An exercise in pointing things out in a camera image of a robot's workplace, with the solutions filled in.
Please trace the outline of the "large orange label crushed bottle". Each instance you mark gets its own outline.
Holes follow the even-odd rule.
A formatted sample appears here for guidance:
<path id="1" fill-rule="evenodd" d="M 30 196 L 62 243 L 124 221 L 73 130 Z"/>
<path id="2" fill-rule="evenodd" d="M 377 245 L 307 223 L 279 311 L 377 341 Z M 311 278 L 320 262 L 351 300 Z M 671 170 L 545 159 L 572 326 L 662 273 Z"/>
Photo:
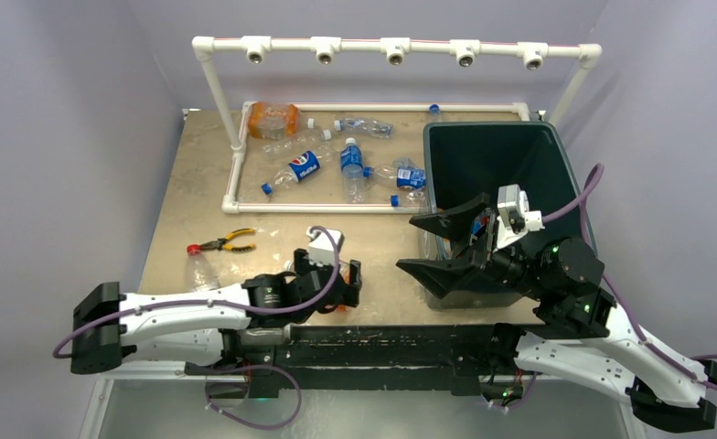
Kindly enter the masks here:
<path id="1" fill-rule="evenodd" d="M 346 304 L 339 304 L 339 305 L 338 304 L 330 304 L 330 305 L 326 305 L 324 307 L 326 314 L 330 314 L 333 312 L 347 312 L 354 308 L 355 308 L 355 306 L 351 305 L 351 304 L 347 304 L 347 305 Z"/>

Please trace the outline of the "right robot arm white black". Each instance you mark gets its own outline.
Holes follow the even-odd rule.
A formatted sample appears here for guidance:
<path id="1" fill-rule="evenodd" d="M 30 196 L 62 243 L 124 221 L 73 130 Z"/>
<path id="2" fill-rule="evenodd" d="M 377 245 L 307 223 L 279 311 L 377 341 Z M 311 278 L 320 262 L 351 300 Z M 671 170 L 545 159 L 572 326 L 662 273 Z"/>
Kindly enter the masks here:
<path id="1" fill-rule="evenodd" d="M 502 187 L 497 202 L 480 195 L 410 223 L 451 246 L 445 260 L 398 261 L 432 295 L 503 286 L 532 299 L 534 315 L 553 333 L 546 339 L 495 325 L 476 356 L 489 373 L 522 369 L 577 383 L 628 403 L 638 420 L 668 433 L 714 427 L 717 409 L 706 393 L 717 385 L 717 362 L 652 340 L 603 288 L 604 264 L 584 239 L 552 240 L 528 256 L 519 243 L 542 230 L 545 218 L 518 186 Z"/>

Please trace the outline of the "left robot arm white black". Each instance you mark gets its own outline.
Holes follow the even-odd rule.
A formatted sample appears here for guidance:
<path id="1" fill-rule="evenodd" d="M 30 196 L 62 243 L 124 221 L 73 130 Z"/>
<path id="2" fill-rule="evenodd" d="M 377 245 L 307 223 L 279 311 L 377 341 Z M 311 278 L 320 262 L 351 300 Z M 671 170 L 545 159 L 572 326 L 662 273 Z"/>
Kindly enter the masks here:
<path id="1" fill-rule="evenodd" d="M 231 374 L 243 362 L 233 337 L 243 331 L 302 324 L 314 314 L 355 308 L 361 263 L 338 266 L 294 253 L 288 272 L 259 274 L 242 283 L 183 294 L 122 293 L 96 286 L 73 310 L 70 371 L 91 375 L 132 361 L 182 361 Z"/>

